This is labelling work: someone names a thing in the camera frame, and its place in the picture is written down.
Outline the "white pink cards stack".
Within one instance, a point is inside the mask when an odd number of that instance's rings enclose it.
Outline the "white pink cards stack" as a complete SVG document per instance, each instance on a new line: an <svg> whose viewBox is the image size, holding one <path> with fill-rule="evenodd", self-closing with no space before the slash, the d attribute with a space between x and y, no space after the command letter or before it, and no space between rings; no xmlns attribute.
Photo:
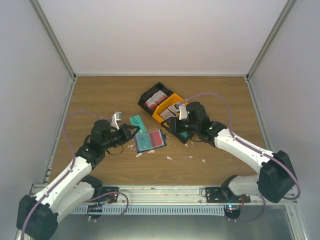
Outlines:
<svg viewBox="0 0 320 240"><path fill-rule="evenodd" d="M168 106L163 112L160 113L160 117L166 120L170 117L177 117L179 114L176 112L175 105Z"/></svg>

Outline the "teal credit card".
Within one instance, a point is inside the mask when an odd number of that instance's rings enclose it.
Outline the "teal credit card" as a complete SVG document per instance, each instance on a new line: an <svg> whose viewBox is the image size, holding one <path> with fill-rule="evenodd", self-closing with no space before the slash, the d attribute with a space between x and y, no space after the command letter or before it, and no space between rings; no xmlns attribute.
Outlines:
<svg viewBox="0 0 320 240"><path fill-rule="evenodd" d="M138 134L144 134L147 132L147 128L145 127L140 115L135 115L135 116L130 117L129 121L133 126L139 127Z"/></svg>
<svg viewBox="0 0 320 240"><path fill-rule="evenodd" d="M137 153L151 150L152 146L148 133L137 134L134 139Z"/></svg>

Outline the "orange bin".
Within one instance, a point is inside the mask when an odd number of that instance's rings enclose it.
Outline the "orange bin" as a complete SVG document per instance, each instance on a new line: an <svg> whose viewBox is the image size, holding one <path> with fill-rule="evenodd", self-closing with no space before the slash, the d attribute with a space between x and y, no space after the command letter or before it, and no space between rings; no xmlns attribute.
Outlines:
<svg viewBox="0 0 320 240"><path fill-rule="evenodd" d="M179 114L176 112L171 112L170 109L174 107L175 104L183 102L184 100L176 93L173 93L166 99L164 99L154 110L152 117L159 123L170 117L177 117Z"/></svg>

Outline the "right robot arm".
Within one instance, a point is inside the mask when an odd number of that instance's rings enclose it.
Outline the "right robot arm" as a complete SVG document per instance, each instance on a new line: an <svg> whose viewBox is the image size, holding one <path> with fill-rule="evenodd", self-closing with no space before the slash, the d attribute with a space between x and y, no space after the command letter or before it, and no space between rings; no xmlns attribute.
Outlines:
<svg viewBox="0 0 320 240"><path fill-rule="evenodd" d="M256 172L256 175L236 175L226 180L221 190L223 200L232 203L240 195L249 194L262 195L269 202L278 203L300 197L298 179L286 152L272 152L243 139L226 125L210 120L204 106L197 101L187 105L177 103L176 107L179 115L161 122L168 132L186 133L188 137L197 135L201 142L228 152ZM293 187L298 187L297 194L289 197L287 194Z"/></svg>

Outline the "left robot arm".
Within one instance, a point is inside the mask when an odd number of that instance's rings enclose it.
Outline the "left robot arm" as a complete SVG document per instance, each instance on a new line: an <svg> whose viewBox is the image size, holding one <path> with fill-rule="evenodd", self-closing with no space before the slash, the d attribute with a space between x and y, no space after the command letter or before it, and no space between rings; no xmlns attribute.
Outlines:
<svg viewBox="0 0 320 240"><path fill-rule="evenodd" d="M18 205L16 227L19 239L49 240L59 224L77 206L103 197L102 182L90 173L105 158L110 148L134 138L140 127L115 120L97 120L83 145L73 151L67 167L46 187L34 195L25 195Z"/></svg>

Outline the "red patterned cards stack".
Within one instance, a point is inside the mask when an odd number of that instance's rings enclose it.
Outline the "red patterned cards stack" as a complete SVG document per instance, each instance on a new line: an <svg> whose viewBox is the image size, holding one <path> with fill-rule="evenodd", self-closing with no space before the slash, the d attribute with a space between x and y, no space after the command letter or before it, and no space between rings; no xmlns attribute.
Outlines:
<svg viewBox="0 0 320 240"><path fill-rule="evenodd" d="M168 97L167 94L165 94L163 91L158 90L156 93L154 93L150 98L146 100L144 103L149 109L155 110L156 107L160 104L161 101L166 99Z"/></svg>

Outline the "black bin right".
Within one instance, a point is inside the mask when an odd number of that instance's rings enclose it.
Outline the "black bin right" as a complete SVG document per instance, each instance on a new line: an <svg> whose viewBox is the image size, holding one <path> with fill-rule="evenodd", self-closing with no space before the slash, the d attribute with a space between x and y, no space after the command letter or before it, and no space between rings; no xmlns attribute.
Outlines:
<svg viewBox="0 0 320 240"><path fill-rule="evenodd" d="M169 131L169 127L166 125L164 125L163 128L167 130L171 135L175 136L183 144L186 144L188 140L190 140L194 136L194 134L189 134L187 132L173 133Z"/></svg>

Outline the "black bin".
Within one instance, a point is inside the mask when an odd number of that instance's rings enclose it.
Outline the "black bin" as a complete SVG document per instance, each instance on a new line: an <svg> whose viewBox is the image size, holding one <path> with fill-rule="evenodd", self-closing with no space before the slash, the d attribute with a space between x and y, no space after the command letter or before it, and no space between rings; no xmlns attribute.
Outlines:
<svg viewBox="0 0 320 240"><path fill-rule="evenodd" d="M156 108L173 93L163 83L158 82L141 95L138 105L152 116Z"/></svg>
<svg viewBox="0 0 320 240"><path fill-rule="evenodd" d="M194 134L189 134L187 132L173 133L169 131L169 127L166 125L164 125L163 128L167 130L171 135L175 136L183 144L186 144L188 140L190 140L194 136Z"/></svg>

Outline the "black bin left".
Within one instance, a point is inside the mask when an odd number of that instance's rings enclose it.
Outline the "black bin left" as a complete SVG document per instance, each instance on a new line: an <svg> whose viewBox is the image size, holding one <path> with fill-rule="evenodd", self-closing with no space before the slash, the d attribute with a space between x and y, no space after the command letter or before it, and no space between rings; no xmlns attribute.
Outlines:
<svg viewBox="0 0 320 240"><path fill-rule="evenodd" d="M163 83L158 82L141 95L138 105L152 116L156 108L173 93Z"/></svg>

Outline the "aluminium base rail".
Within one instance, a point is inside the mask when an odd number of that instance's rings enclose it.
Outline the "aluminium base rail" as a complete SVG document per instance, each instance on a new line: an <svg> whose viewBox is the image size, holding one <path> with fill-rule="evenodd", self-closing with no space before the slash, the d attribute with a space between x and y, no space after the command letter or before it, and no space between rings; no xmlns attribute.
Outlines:
<svg viewBox="0 0 320 240"><path fill-rule="evenodd" d="M94 189L89 183L81 182L69 190L57 186L49 192L49 186L35 185L31 189L31 196L43 205L49 205L52 210L58 207L78 207L93 198L94 193L101 187ZM225 203L207 203L201 196L200 190L207 186L192 185L120 185L117 206L129 204L131 206L223 206ZM258 194L250 196L251 202L244 205L263 204Z"/></svg>

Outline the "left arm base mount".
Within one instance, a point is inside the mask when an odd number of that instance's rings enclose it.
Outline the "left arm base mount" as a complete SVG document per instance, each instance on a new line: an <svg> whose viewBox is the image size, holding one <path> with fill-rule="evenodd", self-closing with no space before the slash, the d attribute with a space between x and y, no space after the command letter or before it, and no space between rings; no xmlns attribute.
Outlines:
<svg viewBox="0 0 320 240"><path fill-rule="evenodd" d="M89 200L84 204L77 206L71 214L84 215L88 221L102 221L103 215L113 215L113 218L119 218L125 208L117 209L118 186L102 186L99 191L93 194L95 200Z"/></svg>

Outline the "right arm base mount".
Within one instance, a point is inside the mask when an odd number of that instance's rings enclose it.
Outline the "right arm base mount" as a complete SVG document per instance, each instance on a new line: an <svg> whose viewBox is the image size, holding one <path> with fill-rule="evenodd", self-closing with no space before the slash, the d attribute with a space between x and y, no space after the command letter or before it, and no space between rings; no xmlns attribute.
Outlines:
<svg viewBox="0 0 320 240"><path fill-rule="evenodd" d="M216 186L205 187L200 190L200 195L207 203L225 203L223 206L224 216L228 220L237 220L241 215L241 209L251 202L246 194L235 195L228 187Z"/></svg>

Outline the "left aluminium frame post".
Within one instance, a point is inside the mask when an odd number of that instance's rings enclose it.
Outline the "left aluminium frame post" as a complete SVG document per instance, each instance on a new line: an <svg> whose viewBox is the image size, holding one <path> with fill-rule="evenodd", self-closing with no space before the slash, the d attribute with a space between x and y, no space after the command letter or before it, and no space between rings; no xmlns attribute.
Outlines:
<svg viewBox="0 0 320 240"><path fill-rule="evenodd" d="M49 23L49 20L45 14L43 8L41 7L39 1L38 0L29 0L29 3L31 4L35 14L37 15L41 24L43 25L44 30L48 34L53 46L55 47L59 57L61 58L66 70L68 71L69 75L71 76L71 79L75 82L77 75L75 74L69 60L67 59L67 56L66 56L61 44L59 43L59 40L58 40L56 34L54 33L54 30L53 30L51 24Z"/></svg>

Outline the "aluminium frame post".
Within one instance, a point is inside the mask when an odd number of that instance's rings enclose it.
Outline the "aluminium frame post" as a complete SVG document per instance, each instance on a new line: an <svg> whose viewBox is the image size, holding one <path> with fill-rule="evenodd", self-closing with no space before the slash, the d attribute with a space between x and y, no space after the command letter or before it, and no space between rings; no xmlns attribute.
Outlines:
<svg viewBox="0 0 320 240"><path fill-rule="evenodd" d="M37 15L41 24L43 25L44 30L48 34L53 46L55 47L59 57L61 58L66 70L68 71L69 75L71 76L71 79L75 82L77 75L75 74L69 60L67 59L67 56L66 56L61 44L59 43L59 40L58 40L56 34L54 33L54 30L53 30L51 24L49 23L49 20L45 14L43 8L41 7L39 1L38 0L29 0L29 3L31 4L35 14Z"/></svg>
<svg viewBox="0 0 320 240"><path fill-rule="evenodd" d="M297 3L297 0L287 0L280 11L279 16L277 17L275 23L273 24L266 40L264 41L258 55L256 56L252 66L250 67L248 73L245 76L247 82L250 81L252 78L255 70L257 69L258 65L260 64L261 60L263 59L264 55L266 54L267 50L271 46L272 42L274 41L275 37L279 33L281 27L283 26L284 22L286 21L287 17L291 13L293 7Z"/></svg>

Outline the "right aluminium frame post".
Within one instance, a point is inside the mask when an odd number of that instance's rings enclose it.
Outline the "right aluminium frame post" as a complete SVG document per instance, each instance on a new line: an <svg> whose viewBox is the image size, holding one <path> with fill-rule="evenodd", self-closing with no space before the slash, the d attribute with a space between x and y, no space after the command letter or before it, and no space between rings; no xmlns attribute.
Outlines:
<svg viewBox="0 0 320 240"><path fill-rule="evenodd" d="M283 26L284 22L286 21L287 17L291 13L293 7L297 3L297 0L287 0L280 11L279 16L277 17L275 23L273 24L266 40L264 41L258 55L256 56L252 66L250 67L248 73L245 76L247 82L250 81L252 78L255 70L257 69L258 65L260 64L261 60L263 59L264 55L266 54L267 50L271 46L272 42L274 41L275 37L279 33L281 27Z"/></svg>

